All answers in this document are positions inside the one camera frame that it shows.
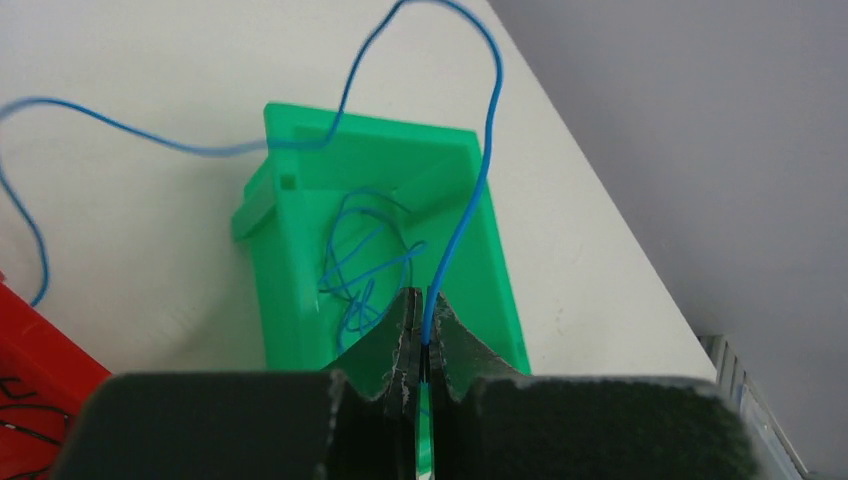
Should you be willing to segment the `green plastic bin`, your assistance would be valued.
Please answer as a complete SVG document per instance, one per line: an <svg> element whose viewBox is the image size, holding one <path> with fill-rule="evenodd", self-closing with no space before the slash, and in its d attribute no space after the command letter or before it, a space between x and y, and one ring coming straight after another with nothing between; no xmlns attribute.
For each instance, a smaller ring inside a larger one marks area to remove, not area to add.
<svg viewBox="0 0 848 480"><path fill-rule="evenodd" d="M418 463L433 473L425 304L481 166L468 130L271 103L267 159L232 218L249 251L269 371L316 371L364 338L405 288L422 294ZM489 193L437 288L522 373L529 359Z"/></svg>

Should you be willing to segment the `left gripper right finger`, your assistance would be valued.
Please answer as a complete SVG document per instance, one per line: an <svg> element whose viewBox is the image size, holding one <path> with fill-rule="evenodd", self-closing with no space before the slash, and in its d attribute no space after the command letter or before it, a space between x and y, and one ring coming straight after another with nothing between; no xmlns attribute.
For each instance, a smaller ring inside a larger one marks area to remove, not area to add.
<svg viewBox="0 0 848 480"><path fill-rule="evenodd" d="M438 479L757 479L748 428L712 382L524 374L445 298L430 325Z"/></svg>

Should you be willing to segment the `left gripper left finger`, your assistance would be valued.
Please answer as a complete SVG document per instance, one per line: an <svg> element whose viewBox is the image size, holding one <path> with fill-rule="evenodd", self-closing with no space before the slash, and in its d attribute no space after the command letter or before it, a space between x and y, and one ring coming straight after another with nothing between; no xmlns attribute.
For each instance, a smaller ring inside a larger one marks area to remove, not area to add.
<svg viewBox="0 0 848 480"><path fill-rule="evenodd" d="M140 372L96 389L56 479L414 479L422 294L316 371Z"/></svg>

